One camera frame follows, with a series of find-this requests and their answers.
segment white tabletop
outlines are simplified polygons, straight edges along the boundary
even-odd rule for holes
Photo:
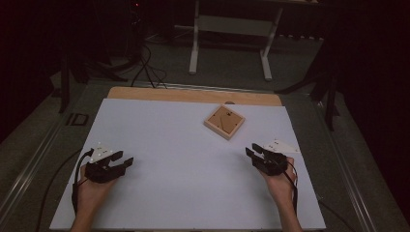
[[[99,142],[134,157],[108,195],[93,227],[105,230],[281,229],[278,209],[245,147],[275,138],[299,148],[285,107],[228,105],[246,118],[226,140],[203,125],[214,103],[104,100],[81,154]],[[304,229],[323,229],[301,154],[298,218]],[[73,175],[51,229],[70,229]]]

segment hand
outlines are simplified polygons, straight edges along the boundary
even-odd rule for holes
[[[78,187],[77,212],[94,215],[108,196],[117,179],[99,184],[88,180],[85,176],[85,166],[81,166],[81,178]]]
[[[294,160],[292,158],[287,158],[287,161],[293,165]],[[292,182],[295,182],[296,175],[293,173],[292,165],[287,165],[286,174],[290,177]],[[269,192],[277,203],[282,231],[302,232],[301,224],[299,223],[295,210],[293,209],[293,183],[290,183],[283,174],[268,176],[260,170],[259,172],[265,179]]]
[[[293,158],[287,158],[287,161],[292,165],[294,163]],[[287,165],[286,173],[290,177],[290,179],[295,182],[296,175],[293,173],[292,165]],[[277,176],[268,176],[260,170],[259,172],[265,179],[269,193],[271,193],[277,204],[292,202],[293,185],[283,174]]]
[[[100,206],[108,196],[117,179],[99,184],[87,180],[84,176],[85,165],[81,166],[81,178],[78,184],[77,214],[73,222],[72,232],[90,231],[93,219]]]

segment white table leg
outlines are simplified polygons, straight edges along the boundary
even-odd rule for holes
[[[196,74],[196,65],[198,63],[198,18],[199,18],[199,0],[195,1],[195,19],[193,21],[193,46],[190,54],[190,74]]]
[[[263,74],[265,76],[265,80],[267,81],[272,80],[271,68],[269,67],[268,54],[269,54],[269,50],[271,49],[272,42],[274,41],[275,33],[277,32],[277,29],[278,29],[278,24],[279,24],[282,11],[283,11],[283,8],[278,9],[277,15],[275,17],[275,21],[272,22],[272,28],[269,33],[268,43],[266,44],[265,49],[262,49],[260,51],[260,59],[262,62]]]

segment metal frame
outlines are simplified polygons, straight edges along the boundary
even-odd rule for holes
[[[40,143],[36,152],[33,154],[33,157],[28,161],[24,169],[19,173],[13,186],[10,188],[7,196],[1,202],[0,206],[0,231],[3,231],[7,225],[7,222],[12,215],[15,207],[23,197],[24,192],[30,186],[31,181],[36,175],[37,171],[40,169],[40,166],[43,163],[46,155],[48,154],[49,149],[53,145],[54,139],[57,136],[60,129],[64,126],[66,121],[69,119],[73,107],[76,102],[79,100],[82,92],[85,87],[81,89],[73,96],[73,100],[68,103],[66,110],[61,114],[60,118],[54,123],[52,128],[48,130],[43,141]]]
[[[278,29],[278,23],[283,8],[279,8],[273,22],[262,20],[250,20],[240,18],[228,18],[199,14],[199,0],[195,1],[195,18],[193,21],[193,46],[190,54],[190,74],[196,74],[198,63],[198,37],[199,30],[232,33],[251,36],[266,36],[268,41],[260,51],[260,59],[265,80],[272,80],[271,68],[269,66],[268,54]]]
[[[320,101],[319,103],[315,103],[311,101],[311,103],[313,104],[313,108],[315,109],[317,116],[319,118],[323,118],[322,102]],[[350,200],[352,201],[353,208],[356,211],[358,220],[362,226],[363,231],[378,231],[367,209],[366,203],[358,188],[358,185],[356,184],[356,181],[352,175],[352,172],[350,171],[350,168],[346,162],[346,158],[341,152],[341,149],[335,141],[334,136],[329,132],[326,122],[324,120],[320,120],[320,122],[322,123],[322,131],[324,131],[324,133],[329,137],[329,140],[331,141],[331,146],[336,152],[337,166],[340,170],[341,179],[344,185],[346,186],[346,191],[349,194]]]

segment gray floor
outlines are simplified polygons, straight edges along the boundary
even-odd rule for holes
[[[185,43],[147,45],[152,52],[150,65],[167,72],[163,81],[168,88],[207,86],[273,93],[275,89],[304,77],[321,42],[295,42],[284,38],[275,40],[269,55],[275,77],[272,82],[263,79],[257,49],[215,49],[212,43],[204,41],[199,49],[197,74],[189,75],[190,47],[185,46]],[[121,76],[132,79],[139,68],[123,72]],[[158,71],[157,74],[159,77],[163,75]],[[59,73],[52,79],[58,80]],[[135,86],[146,86],[146,80],[143,73]],[[44,149],[44,160],[8,217],[4,231],[35,230],[41,200],[52,174],[65,158],[82,147],[109,89],[130,83],[111,82],[97,75],[86,86],[73,83],[73,100],[66,114],[58,114],[58,99],[47,98],[0,145],[0,156],[3,159],[0,163],[1,199],[6,197],[26,163],[39,152],[39,146],[42,145]],[[316,193],[356,231],[410,231],[342,95],[337,95],[336,106],[340,115],[334,118],[336,130],[329,132],[323,123],[323,108],[308,98],[310,89],[311,86],[308,86],[280,98],[289,112]],[[89,123],[85,127],[65,126],[70,113],[90,115]],[[48,133],[50,131],[55,131],[54,136]],[[49,231],[47,228],[73,170],[74,160],[71,159],[64,166],[53,182],[44,207],[41,231]],[[358,205],[366,207],[371,222],[363,222],[362,208],[356,208]],[[326,231],[349,231],[334,214],[325,208],[321,209],[328,227]],[[366,224],[372,224],[374,228],[366,228]]]

